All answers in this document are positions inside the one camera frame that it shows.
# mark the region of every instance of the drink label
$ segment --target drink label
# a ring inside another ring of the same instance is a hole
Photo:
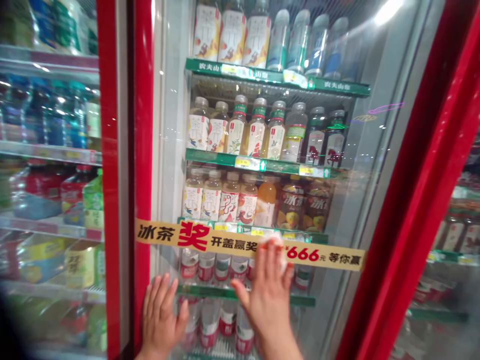
[[[201,220],[219,220],[221,193],[220,190],[203,189],[200,214]]]
[[[190,137],[190,141],[186,143],[187,148],[207,150],[207,139],[209,136],[209,118],[201,115],[189,115],[188,136]]]
[[[221,22],[222,15],[218,8],[207,5],[198,5],[196,7],[193,56],[217,61]]]
[[[342,160],[342,148],[344,147],[345,136],[333,133],[328,137],[326,143],[325,165],[339,168]]]
[[[240,193],[238,198],[238,215],[237,221],[245,225],[253,222],[255,216],[255,208],[257,207],[257,195]]]
[[[275,125],[270,128],[270,136],[268,137],[268,152],[266,156],[267,159],[280,160],[284,135],[285,128],[283,126]]]
[[[225,146],[225,133],[227,132],[228,122],[221,119],[210,119],[208,124],[208,143],[207,151],[223,153]]]
[[[308,134],[305,164],[315,166],[320,165],[320,156],[322,154],[322,145],[324,144],[324,139],[325,133],[320,130],[314,130]]]
[[[239,193],[222,191],[218,221],[223,223],[233,223],[237,221],[238,210],[239,210]]]
[[[226,10],[221,18],[218,61],[242,64],[247,18],[239,11]]]
[[[204,190],[200,187],[185,187],[183,191],[183,206],[181,209],[181,215],[183,217],[200,219],[203,193]]]
[[[228,144],[226,148],[227,154],[240,155],[240,145],[242,144],[244,126],[245,124],[241,120],[233,119],[230,121],[228,128]]]
[[[248,134],[248,156],[259,158],[260,149],[264,140],[265,124],[254,122],[250,125],[250,133]]]

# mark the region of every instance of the bottle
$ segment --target bottle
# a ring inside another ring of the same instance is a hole
[[[225,134],[227,133],[227,125],[230,121],[230,118],[227,115],[228,111],[229,106],[226,102],[217,101],[215,112],[211,115],[210,123],[208,125],[207,151],[215,153],[223,153],[225,151]]]
[[[265,131],[261,151],[261,157],[264,159],[280,160],[285,136],[285,107],[284,101],[275,101],[271,106],[270,121]]]
[[[259,227],[271,228],[274,224],[277,189],[274,176],[265,176],[264,180],[265,182],[258,188],[253,224]]]
[[[186,147],[189,149],[207,150],[210,122],[207,112],[208,107],[209,102],[206,98],[200,96],[195,98],[195,105],[190,109],[190,115],[188,115],[188,136],[190,140],[186,143]]]
[[[208,180],[203,185],[201,200],[201,220],[218,221],[220,211],[220,197],[222,194],[221,173],[218,170],[210,170]]]
[[[181,207],[181,215],[184,218],[200,219],[202,195],[204,193],[203,174],[201,168],[193,168],[190,171],[190,178],[186,180]]]
[[[219,62],[242,64],[246,27],[244,0],[229,0],[221,16]]]
[[[267,112],[267,100],[263,97],[255,99],[253,102],[253,114],[248,126],[243,130],[243,151],[241,155],[247,155],[254,158],[260,157],[262,142],[267,125],[265,124],[265,114]]]
[[[286,68],[299,74],[303,74],[306,67],[305,61],[307,60],[307,45],[310,35],[309,24],[310,11],[303,9],[296,15],[290,35]]]
[[[327,57],[327,40],[329,35],[328,14],[317,16],[311,27],[310,41],[308,44],[305,76],[320,78],[323,74],[325,59]]]
[[[226,181],[223,183],[220,199],[220,212],[218,221],[234,223],[237,220],[239,210],[239,173],[229,171],[226,174]]]
[[[310,110],[310,119],[301,151],[300,161],[302,163],[313,166],[324,164],[324,156],[321,154],[326,132],[325,109],[321,106],[314,107]]]
[[[324,165],[339,168],[344,149],[344,118],[345,111],[335,110],[330,113],[330,125],[324,140],[322,155],[325,155]]]
[[[198,2],[193,37],[193,56],[195,58],[217,61],[221,22],[219,1],[200,0]]]
[[[347,37],[349,29],[349,18],[341,17],[335,21],[330,29],[328,40],[328,57],[325,64],[325,75],[327,79],[340,80],[342,74],[342,62],[347,49]]]
[[[271,26],[269,0],[256,0],[247,23],[242,65],[265,69]]]
[[[309,118],[305,114],[305,108],[304,102],[297,102],[293,104],[291,112],[286,117],[286,135],[280,155],[282,161],[295,163],[300,161],[302,143],[309,122]]]
[[[240,185],[240,196],[238,197],[238,215],[236,220],[245,225],[251,225],[254,221],[259,193],[255,185],[256,182],[257,178],[254,175],[243,175],[243,183]]]
[[[266,68],[281,72],[285,69],[287,62],[287,50],[290,40],[290,14],[287,9],[276,13],[275,22],[270,35],[270,46]]]

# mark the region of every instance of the clear bottle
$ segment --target clear bottle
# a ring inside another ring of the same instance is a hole
[[[223,188],[221,190],[218,221],[226,223],[234,223],[237,221],[239,194],[239,173],[236,171],[229,171],[226,174],[226,181],[223,183]]]
[[[207,150],[207,139],[209,135],[210,115],[207,112],[209,102],[206,98],[197,96],[195,105],[190,109],[188,115],[188,141],[186,147],[189,149]]]
[[[203,174],[201,168],[193,168],[190,171],[190,177],[186,180],[181,207],[181,215],[184,218],[200,219],[204,193]]]
[[[253,102],[253,114],[248,126],[243,130],[241,155],[247,155],[254,158],[260,157],[260,150],[264,141],[265,114],[267,112],[267,100],[263,97],[255,99]]]
[[[309,122],[305,109],[304,102],[297,102],[293,104],[291,112],[286,117],[286,135],[280,155],[280,160],[282,161],[295,163],[300,161],[302,143],[305,138],[307,123]]]
[[[264,159],[280,160],[282,144],[285,136],[285,101],[275,101],[271,106],[270,121],[265,131],[261,157]]]
[[[226,153],[240,155],[242,141],[244,141],[244,130],[247,125],[247,103],[244,95],[235,96],[233,115],[228,123]]]
[[[201,220],[218,221],[220,211],[220,197],[222,194],[222,180],[219,170],[210,170],[208,180],[203,185],[201,200]]]

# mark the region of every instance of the green shelf edge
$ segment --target green shelf edge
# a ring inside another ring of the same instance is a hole
[[[231,69],[238,68],[242,71],[247,70],[248,76],[224,74],[222,73],[222,65],[228,65]],[[308,77],[307,88],[302,88],[294,83],[284,82],[284,76],[282,72],[234,64],[224,64],[222,62],[208,61],[198,58],[187,58],[185,70],[191,71],[194,74],[213,76],[216,78],[228,78],[254,83],[265,83],[273,86],[278,84],[280,87],[300,89],[313,93],[330,93],[355,98],[367,98],[371,94],[371,88],[367,84]]]
[[[235,291],[230,288],[179,284],[176,293],[178,295],[195,296],[199,298],[238,300]],[[314,308],[315,304],[316,299],[314,297],[290,295],[290,305],[292,306]]]

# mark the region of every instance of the bottle label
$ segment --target bottle label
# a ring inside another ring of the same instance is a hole
[[[242,64],[244,56],[247,18],[239,11],[226,10],[221,17],[220,49],[218,61]]]
[[[248,134],[248,156],[259,158],[260,149],[264,140],[265,124],[255,122],[250,125],[250,133]]]
[[[228,145],[226,148],[227,154],[240,155],[240,145],[242,144],[242,136],[244,134],[244,122],[233,119],[230,121],[228,129]]]
[[[193,56],[200,59],[217,61],[219,55],[219,37],[222,15],[214,6],[196,7],[195,37]]]
[[[203,192],[204,190],[200,187],[185,187],[183,191],[183,207],[181,209],[183,217],[200,219]]]
[[[222,191],[218,221],[224,223],[234,223],[235,221],[237,221],[238,210],[239,193]]]
[[[282,153],[282,144],[284,142],[285,128],[281,125],[275,125],[270,128],[268,138],[267,159],[280,160]]]
[[[308,134],[305,164],[314,166],[320,165],[320,156],[322,154],[324,139],[325,133],[320,130],[314,130]]]
[[[220,190],[203,189],[200,214],[201,220],[219,220],[221,193]]]
[[[238,215],[237,221],[242,224],[252,224],[255,216],[255,208],[257,207],[257,195],[240,193],[238,198]]]
[[[251,16],[248,19],[242,65],[265,68],[271,25],[269,16]]]
[[[328,137],[326,143],[325,166],[339,168],[342,160],[342,148],[344,147],[345,136],[333,133]]]
[[[221,119],[210,119],[208,124],[207,151],[223,153],[225,146],[225,133],[227,132],[228,121]]]

